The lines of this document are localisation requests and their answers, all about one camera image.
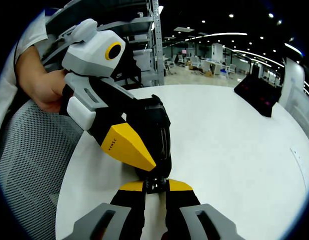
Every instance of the human arm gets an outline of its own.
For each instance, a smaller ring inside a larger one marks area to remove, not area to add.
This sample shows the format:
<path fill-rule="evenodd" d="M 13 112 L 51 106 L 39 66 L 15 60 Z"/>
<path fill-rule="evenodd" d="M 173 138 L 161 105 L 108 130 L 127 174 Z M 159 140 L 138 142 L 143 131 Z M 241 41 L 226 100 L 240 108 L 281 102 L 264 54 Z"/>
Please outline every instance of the human arm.
<path fill-rule="evenodd" d="M 58 113 L 65 87 L 65 70 L 47 73 L 41 63 L 38 50 L 30 46 L 18 58 L 16 76 L 23 91 L 39 106 L 50 113 Z"/>

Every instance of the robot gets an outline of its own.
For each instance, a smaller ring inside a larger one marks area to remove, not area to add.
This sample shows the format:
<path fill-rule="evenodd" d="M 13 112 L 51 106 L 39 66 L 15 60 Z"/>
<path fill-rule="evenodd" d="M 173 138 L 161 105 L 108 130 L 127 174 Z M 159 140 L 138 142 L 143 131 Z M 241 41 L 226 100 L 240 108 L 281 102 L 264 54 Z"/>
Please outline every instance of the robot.
<path fill-rule="evenodd" d="M 171 123 L 164 104 L 155 95 L 136 99 L 110 78 L 125 42 L 113 31 L 97 31 L 93 19 L 76 26 L 71 38 L 62 61 L 69 73 L 60 114 L 88 131 L 111 157 L 135 167 L 140 180 L 123 185 L 110 203 L 76 221 L 64 239 L 139 240 L 146 194 L 166 192 L 167 239 L 242 240 L 236 225 L 201 204 L 188 184 L 168 179 Z"/>

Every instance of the white robot head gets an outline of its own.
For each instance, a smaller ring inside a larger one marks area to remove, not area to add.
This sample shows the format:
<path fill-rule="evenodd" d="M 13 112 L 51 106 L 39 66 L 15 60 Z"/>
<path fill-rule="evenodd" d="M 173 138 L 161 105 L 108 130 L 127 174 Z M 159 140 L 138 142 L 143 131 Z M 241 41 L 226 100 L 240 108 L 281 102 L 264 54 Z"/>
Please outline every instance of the white robot head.
<path fill-rule="evenodd" d="M 62 66 L 82 76 L 110 77 L 126 43 L 113 31 L 97 31 L 97 22 L 89 18 L 71 33 L 71 44 Z"/>

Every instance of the floor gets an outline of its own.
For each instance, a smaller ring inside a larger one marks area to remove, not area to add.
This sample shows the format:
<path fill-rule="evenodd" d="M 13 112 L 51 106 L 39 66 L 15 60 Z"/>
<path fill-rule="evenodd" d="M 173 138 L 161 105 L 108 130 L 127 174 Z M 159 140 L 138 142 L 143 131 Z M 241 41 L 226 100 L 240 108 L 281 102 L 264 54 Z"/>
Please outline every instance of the floor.
<path fill-rule="evenodd" d="M 230 77 L 216 75 L 216 77 L 207 77 L 197 70 L 189 70 L 189 67 L 177 66 L 171 69 L 164 77 L 165 85 L 179 84 L 197 84 L 197 85 L 215 85 L 234 88 L 246 76 L 243 74 L 231 73 Z"/>

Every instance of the desk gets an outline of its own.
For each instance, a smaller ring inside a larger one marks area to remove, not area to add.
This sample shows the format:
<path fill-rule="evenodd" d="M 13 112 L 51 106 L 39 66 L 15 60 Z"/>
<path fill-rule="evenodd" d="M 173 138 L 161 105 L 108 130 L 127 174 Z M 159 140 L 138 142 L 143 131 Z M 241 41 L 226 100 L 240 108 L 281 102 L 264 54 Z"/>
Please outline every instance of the desk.
<path fill-rule="evenodd" d="M 305 185 L 309 187 L 309 140 L 281 105 L 276 103 L 267 118 L 230 87 L 167 85 L 131 92 L 139 99 L 156 94 L 164 103 L 171 121 L 171 179 L 192 186 L 199 201 L 232 220 L 243 238 L 281 237 L 305 200 Z M 291 147 L 302 157 L 305 184 Z M 136 179 L 132 167 L 106 155 L 85 132 L 62 182 L 56 240 Z M 165 194 L 147 195 L 142 239 L 160 239 L 165 215 Z"/>
<path fill-rule="evenodd" d="M 214 65 L 214 71 L 213 71 L 213 76 L 215 77 L 216 76 L 216 72 L 220 72 L 220 70 L 222 68 L 225 68 L 226 70 L 226 73 L 229 74 L 229 67 L 228 65 L 223 65 L 221 63 L 218 63 L 218 62 L 214 62 L 214 61 L 203 61 L 203 64 L 202 64 L 202 71 L 205 73 L 207 71 L 210 70 L 210 65 L 213 64 Z"/>

